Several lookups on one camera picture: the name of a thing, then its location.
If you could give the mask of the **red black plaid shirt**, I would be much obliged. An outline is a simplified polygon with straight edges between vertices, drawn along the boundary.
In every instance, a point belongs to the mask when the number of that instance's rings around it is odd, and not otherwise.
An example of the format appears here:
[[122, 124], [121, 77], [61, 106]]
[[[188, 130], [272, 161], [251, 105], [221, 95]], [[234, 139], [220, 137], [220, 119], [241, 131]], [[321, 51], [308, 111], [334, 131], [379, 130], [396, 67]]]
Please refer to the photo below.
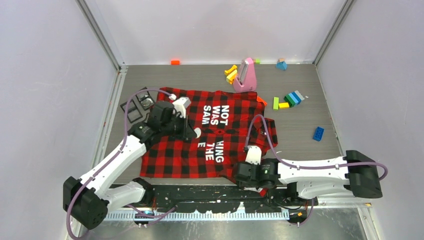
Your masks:
[[275, 121], [265, 117], [265, 105], [254, 91], [183, 90], [162, 87], [158, 101], [168, 94], [187, 97], [187, 115], [200, 137], [179, 140], [164, 136], [141, 157], [140, 176], [147, 178], [232, 178], [235, 164], [246, 158], [245, 145], [263, 154], [278, 145]]

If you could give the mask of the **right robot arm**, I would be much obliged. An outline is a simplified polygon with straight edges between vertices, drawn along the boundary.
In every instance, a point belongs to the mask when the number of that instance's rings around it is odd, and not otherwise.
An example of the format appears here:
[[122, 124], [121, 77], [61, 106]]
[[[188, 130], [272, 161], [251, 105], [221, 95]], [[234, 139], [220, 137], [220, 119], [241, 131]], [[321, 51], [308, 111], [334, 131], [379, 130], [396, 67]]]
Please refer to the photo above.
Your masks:
[[380, 181], [387, 173], [386, 166], [357, 150], [347, 150], [345, 156], [330, 159], [295, 161], [260, 159], [249, 149], [245, 161], [234, 165], [232, 177], [241, 188], [292, 185], [285, 198], [291, 205], [299, 205], [304, 199], [346, 192], [358, 198], [382, 198]]

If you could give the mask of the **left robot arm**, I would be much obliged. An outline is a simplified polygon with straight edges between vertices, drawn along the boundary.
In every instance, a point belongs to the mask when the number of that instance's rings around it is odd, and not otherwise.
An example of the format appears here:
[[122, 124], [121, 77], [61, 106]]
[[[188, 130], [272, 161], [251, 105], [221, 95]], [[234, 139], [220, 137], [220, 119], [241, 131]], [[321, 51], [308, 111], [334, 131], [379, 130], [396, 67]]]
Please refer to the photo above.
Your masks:
[[93, 169], [63, 183], [63, 209], [88, 230], [100, 225], [109, 212], [132, 203], [148, 207], [153, 202], [152, 186], [141, 178], [114, 188], [111, 185], [135, 160], [158, 145], [165, 136], [178, 140], [198, 138], [187, 116], [191, 101], [180, 97], [173, 102], [158, 101], [145, 121], [131, 126], [119, 145]]

